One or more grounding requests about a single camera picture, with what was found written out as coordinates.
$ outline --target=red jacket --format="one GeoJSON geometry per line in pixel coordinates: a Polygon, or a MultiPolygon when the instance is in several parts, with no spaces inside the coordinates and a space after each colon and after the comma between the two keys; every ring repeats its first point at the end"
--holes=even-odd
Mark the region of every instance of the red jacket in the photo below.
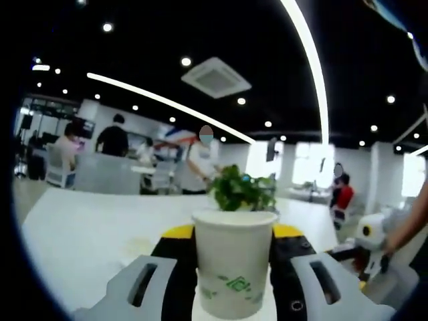
{"type": "Polygon", "coordinates": [[[340,194],[337,198],[336,206],[339,209],[346,209],[353,196],[354,196],[354,189],[349,185],[343,186],[340,189],[340,194]]]}

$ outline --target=black ceiling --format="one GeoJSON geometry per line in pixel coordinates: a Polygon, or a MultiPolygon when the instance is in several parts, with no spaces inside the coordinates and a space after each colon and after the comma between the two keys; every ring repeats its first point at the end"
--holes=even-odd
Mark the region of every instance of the black ceiling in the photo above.
{"type": "MultiPolygon", "coordinates": [[[[298,3],[321,60],[331,141],[348,148],[358,148],[360,140],[367,145],[394,141],[423,113],[415,104],[422,69],[411,41],[362,1],[298,3]],[[394,104],[387,103],[389,94],[396,97],[394,104]],[[373,124],[377,133],[370,132],[373,124]]],[[[170,106],[87,79],[86,73],[93,72],[174,100],[255,139],[285,134],[289,142],[320,140],[312,74],[279,0],[87,0],[85,6],[75,1],[52,20],[54,26],[34,47],[34,56],[51,70],[33,72],[25,80],[28,92],[71,100],[99,94],[107,106],[132,112],[136,104],[136,113],[163,122],[174,116],[184,129],[196,132],[204,125],[170,106]],[[113,32],[102,31],[105,22],[114,24],[113,32]],[[212,99],[181,81],[187,72],[180,64],[183,56],[193,65],[218,57],[252,89],[212,99]],[[247,104],[239,106],[238,97],[247,104]],[[271,128],[264,126],[266,120],[271,128]]],[[[418,130],[420,138],[407,140],[428,143],[427,127],[418,130]]],[[[214,132],[228,142],[239,141],[214,132]]]]}

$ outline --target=air conditioning vent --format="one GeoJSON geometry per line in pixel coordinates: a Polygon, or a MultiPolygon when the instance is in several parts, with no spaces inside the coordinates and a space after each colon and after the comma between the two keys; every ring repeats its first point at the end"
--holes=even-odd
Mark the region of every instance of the air conditioning vent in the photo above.
{"type": "Polygon", "coordinates": [[[195,66],[181,80],[216,99],[251,88],[249,82],[216,57],[195,66]]]}

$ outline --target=white paper cup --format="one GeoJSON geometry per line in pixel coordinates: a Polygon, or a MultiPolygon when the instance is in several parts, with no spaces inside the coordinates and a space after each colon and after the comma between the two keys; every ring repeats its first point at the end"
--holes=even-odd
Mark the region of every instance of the white paper cup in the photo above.
{"type": "Polygon", "coordinates": [[[206,312],[237,320],[260,310],[277,218],[271,212],[194,213],[198,286],[206,312]]]}

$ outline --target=window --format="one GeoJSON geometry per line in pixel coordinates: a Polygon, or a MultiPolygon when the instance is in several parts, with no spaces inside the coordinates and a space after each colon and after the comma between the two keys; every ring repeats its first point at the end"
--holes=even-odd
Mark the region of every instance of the window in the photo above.
{"type": "Polygon", "coordinates": [[[250,145],[245,172],[252,177],[269,177],[275,173],[278,180],[281,175],[284,144],[276,142],[275,150],[278,154],[272,162],[266,162],[267,149],[268,142],[255,142],[250,145]]]}
{"type": "Polygon", "coordinates": [[[419,194],[425,181],[426,166],[423,156],[404,154],[402,196],[416,197],[419,194]]]}
{"type": "Polygon", "coordinates": [[[293,184],[316,183],[326,189],[332,184],[334,170],[334,146],[320,143],[299,142],[296,145],[293,184]]]}

